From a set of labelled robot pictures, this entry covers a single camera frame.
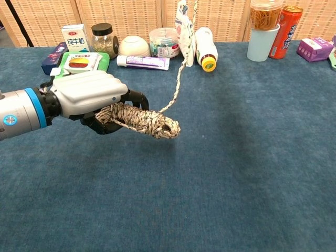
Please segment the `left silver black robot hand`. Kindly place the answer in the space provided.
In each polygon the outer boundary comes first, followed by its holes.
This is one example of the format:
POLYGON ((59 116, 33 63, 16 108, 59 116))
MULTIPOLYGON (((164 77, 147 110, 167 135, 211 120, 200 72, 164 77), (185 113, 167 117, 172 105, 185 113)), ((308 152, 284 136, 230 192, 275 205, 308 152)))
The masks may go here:
POLYGON ((122 128, 114 122, 103 124, 98 121, 96 113, 106 106, 130 101, 134 107, 149 110, 144 94, 130 90, 118 78, 102 70, 55 78, 50 92, 60 103, 61 116, 80 120, 98 134, 113 133, 122 128))

